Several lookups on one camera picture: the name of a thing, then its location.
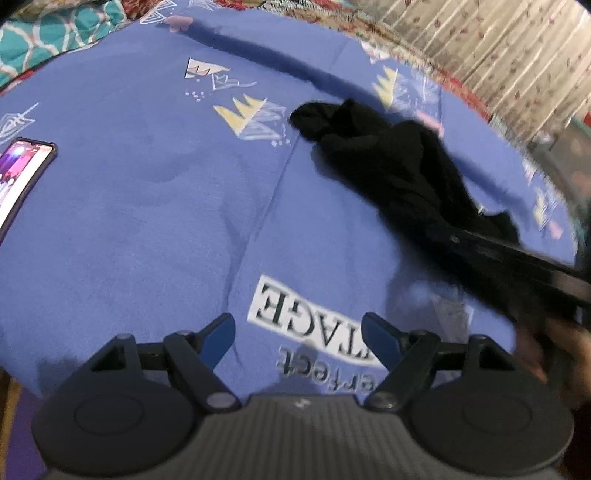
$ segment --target hand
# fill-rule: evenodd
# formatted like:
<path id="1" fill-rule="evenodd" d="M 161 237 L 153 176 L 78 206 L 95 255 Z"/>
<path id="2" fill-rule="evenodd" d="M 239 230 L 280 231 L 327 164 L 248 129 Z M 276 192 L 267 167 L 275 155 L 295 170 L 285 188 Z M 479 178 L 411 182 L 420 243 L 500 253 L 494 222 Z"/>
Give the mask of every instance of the hand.
<path id="1" fill-rule="evenodd" d="M 574 359 L 573 372 L 562 396 L 567 406 L 575 410 L 591 401 L 591 333 L 580 325 L 549 320 L 546 334 Z M 521 365 L 542 382 L 548 381 L 548 376 L 542 368 L 544 362 L 542 347 L 525 327 L 520 326 L 517 329 L 514 355 Z"/>

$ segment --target black cloth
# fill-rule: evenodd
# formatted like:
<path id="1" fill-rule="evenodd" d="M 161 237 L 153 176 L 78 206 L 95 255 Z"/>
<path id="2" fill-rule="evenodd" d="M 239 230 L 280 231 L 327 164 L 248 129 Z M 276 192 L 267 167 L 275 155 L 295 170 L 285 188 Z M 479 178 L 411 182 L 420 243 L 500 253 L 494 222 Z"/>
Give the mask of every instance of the black cloth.
<path id="1" fill-rule="evenodd" d="M 432 262 L 488 306 L 513 321 L 525 316 L 539 331 L 544 307 L 527 284 L 491 268 L 486 258 L 458 257 L 425 235 L 428 226 L 452 226 L 509 244 L 519 242 L 509 214 L 479 214 L 435 132 L 413 121 L 390 124 L 352 100 L 301 105 L 291 114 L 291 123 L 304 138 L 317 142 L 326 162 Z"/>

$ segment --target purple fabric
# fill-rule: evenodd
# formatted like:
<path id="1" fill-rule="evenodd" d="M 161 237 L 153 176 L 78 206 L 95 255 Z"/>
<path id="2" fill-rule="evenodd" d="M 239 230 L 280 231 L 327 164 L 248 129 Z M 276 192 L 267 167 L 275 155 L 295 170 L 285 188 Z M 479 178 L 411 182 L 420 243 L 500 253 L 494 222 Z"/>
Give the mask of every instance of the purple fabric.
<path id="1" fill-rule="evenodd" d="M 31 421 L 40 405 L 39 398 L 22 389 L 8 447 L 7 480 L 35 480 L 46 471 L 31 434 Z"/>
<path id="2" fill-rule="evenodd" d="M 23 136 L 60 149 L 0 248 L 6 371 L 47 395 L 118 333 L 159 342 L 223 312 L 236 341 L 216 373 L 243 400 L 363 399 L 386 374 L 362 341 L 367 311 L 510 350 L 508 321 L 425 265 L 288 117 L 352 98 L 392 122 L 441 122 L 483 209 L 507 210 L 524 245 L 571 261 L 566 209 L 521 156 L 460 99 L 392 59 L 372 64 L 355 39 L 194 4 L 163 2 L 2 98 L 0 120 L 22 118 Z"/>

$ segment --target finger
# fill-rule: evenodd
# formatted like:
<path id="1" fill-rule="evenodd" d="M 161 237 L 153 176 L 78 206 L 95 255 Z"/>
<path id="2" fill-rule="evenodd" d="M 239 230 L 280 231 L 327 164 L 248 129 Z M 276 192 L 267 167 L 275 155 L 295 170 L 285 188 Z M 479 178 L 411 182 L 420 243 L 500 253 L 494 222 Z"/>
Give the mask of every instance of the finger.
<path id="1" fill-rule="evenodd" d="M 520 357 L 519 355 L 515 356 L 515 360 L 529 373 L 537 377 L 542 383 L 548 383 L 548 375 L 544 372 L 544 369 L 540 364 L 531 363 L 529 360 Z"/>
<path id="2" fill-rule="evenodd" d="M 566 480 L 572 480 L 573 477 L 570 476 L 569 471 L 562 463 L 556 469 Z"/>
<path id="3" fill-rule="evenodd" d="M 564 404 L 571 410 L 577 410 L 586 403 L 586 397 L 574 392 L 570 388 L 564 388 L 561 392 L 561 397 Z"/>
<path id="4" fill-rule="evenodd" d="M 569 390 L 581 398 L 591 399 L 591 378 L 588 367 L 575 365 L 569 379 L 568 387 Z"/>
<path id="5" fill-rule="evenodd" d="M 550 319 L 548 337 L 576 360 L 591 361 L 591 335 L 579 324 Z"/>
<path id="6" fill-rule="evenodd" d="M 526 359 L 531 364 L 541 365 L 544 362 L 544 351 L 542 347 L 535 340 L 531 332 L 523 326 L 517 328 L 515 354 Z"/>

